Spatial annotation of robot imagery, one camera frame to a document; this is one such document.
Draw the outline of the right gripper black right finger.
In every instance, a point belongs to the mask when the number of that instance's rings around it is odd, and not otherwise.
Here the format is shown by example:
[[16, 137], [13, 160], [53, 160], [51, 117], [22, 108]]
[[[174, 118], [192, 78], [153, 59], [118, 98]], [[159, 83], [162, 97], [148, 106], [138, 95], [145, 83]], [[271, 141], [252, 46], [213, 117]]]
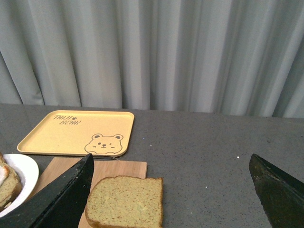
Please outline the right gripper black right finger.
[[273, 228], [304, 226], [304, 183], [257, 154], [249, 171], [256, 194]]

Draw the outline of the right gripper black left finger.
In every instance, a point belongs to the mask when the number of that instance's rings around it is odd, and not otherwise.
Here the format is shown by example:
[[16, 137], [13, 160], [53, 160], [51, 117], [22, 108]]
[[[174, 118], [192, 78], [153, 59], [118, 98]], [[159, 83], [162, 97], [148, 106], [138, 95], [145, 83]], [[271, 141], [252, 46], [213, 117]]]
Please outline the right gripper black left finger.
[[76, 228], [94, 173], [91, 154], [0, 219], [2, 228]]

